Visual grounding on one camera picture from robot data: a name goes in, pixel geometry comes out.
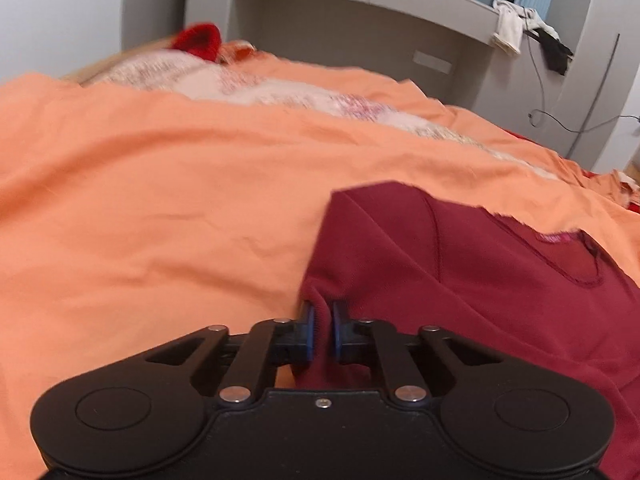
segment silver screw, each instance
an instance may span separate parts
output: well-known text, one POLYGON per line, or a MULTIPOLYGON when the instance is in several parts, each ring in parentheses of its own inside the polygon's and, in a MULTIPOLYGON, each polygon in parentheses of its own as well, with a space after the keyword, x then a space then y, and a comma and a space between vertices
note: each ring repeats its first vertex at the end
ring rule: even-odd
POLYGON ((396 397, 405 402, 418 402, 427 396, 427 392, 420 386, 400 386, 396 390, 396 397))
POLYGON ((220 390, 218 395, 226 402, 244 402, 251 397, 251 390, 244 386, 228 386, 220 390))
POLYGON ((316 406, 325 410, 331 407, 331 401, 329 399, 318 399, 316 400, 316 406))

